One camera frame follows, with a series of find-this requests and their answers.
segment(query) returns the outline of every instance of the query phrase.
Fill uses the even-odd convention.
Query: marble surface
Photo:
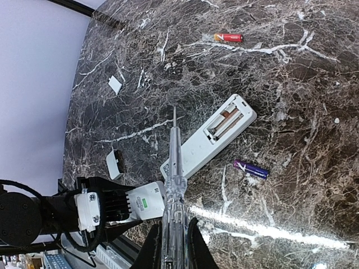
[[[234,93],[258,118],[190,178],[186,203],[220,268],[359,268],[358,1],[108,0],[68,114],[64,180],[163,180],[172,106],[186,141]],[[213,34],[239,33],[244,43]],[[123,86],[116,96],[114,75]],[[268,180],[232,166],[269,169]],[[127,236],[141,244],[152,222]]]

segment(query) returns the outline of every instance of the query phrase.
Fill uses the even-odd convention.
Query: green label
[[[143,198],[143,199],[142,199],[142,203],[144,203],[144,207],[145,207],[145,208],[147,208],[147,207],[148,207],[148,206],[147,206],[147,202],[146,202],[146,199],[145,199],[145,198]]]

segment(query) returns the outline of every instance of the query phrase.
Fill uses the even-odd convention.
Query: purple battery
[[[269,175],[268,170],[265,170],[261,167],[258,167],[256,165],[249,164],[249,163],[246,163],[246,162],[240,161],[240,160],[234,160],[233,167],[235,167],[239,170],[242,170],[245,173],[256,175],[257,177],[260,177],[263,179],[267,179],[267,177]]]

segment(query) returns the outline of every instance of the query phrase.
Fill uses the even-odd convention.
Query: transparent screwdriver handle
[[[187,179],[182,174],[181,134],[176,126],[174,109],[169,145],[169,173],[165,180],[166,206],[162,219],[162,269],[188,269],[188,216],[184,205]]]

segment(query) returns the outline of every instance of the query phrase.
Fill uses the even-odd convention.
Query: brown marble table
[[[172,106],[187,140],[233,93],[257,120],[190,178],[186,203],[220,268],[359,268],[359,2],[108,0],[68,114],[64,181],[162,180]],[[239,33],[244,43],[213,34]],[[123,87],[108,86],[114,75]],[[268,180],[232,166],[269,169]],[[152,222],[127,236],[141,244]]]

